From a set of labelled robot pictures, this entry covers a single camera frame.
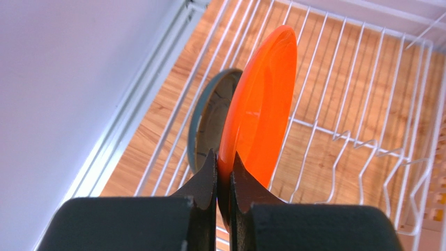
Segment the black plate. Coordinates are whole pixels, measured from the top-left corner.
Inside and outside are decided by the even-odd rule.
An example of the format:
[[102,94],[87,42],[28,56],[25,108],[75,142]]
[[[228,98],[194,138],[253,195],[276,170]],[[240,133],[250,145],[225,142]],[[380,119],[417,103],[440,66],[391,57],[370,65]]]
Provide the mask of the black plate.
[[187,136],[187,157],[195,174],[210,149],[218,152],[222,130],[243,70],[225,69],[215,75],[202,91],[192,114]]

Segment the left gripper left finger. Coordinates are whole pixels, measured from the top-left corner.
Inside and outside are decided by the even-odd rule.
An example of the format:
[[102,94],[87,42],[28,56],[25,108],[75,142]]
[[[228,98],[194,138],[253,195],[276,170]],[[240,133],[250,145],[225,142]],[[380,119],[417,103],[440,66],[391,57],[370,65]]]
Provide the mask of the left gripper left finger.
[[166,197],[84,197],[66,201],[39,250],[215,250],[216,155]]

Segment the orange plate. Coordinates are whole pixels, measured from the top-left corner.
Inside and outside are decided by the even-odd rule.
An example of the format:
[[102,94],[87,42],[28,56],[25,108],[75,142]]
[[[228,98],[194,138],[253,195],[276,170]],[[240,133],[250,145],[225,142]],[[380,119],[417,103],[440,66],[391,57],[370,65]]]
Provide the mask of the orange plate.
[[230,225],[230,174],[236,156],[263,186],[270,183],[288,124],[297,69],[292,27],[281,25],[245,66],[222,130],[217,157],[218,205]]

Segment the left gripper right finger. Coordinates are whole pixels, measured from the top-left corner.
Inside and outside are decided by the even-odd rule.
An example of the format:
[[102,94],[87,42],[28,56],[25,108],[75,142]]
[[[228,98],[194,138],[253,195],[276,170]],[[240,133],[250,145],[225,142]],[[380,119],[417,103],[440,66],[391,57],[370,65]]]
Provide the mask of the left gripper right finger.
[[230,176],[231,250],[402,250],[378,208],[285,203],[235,157]]

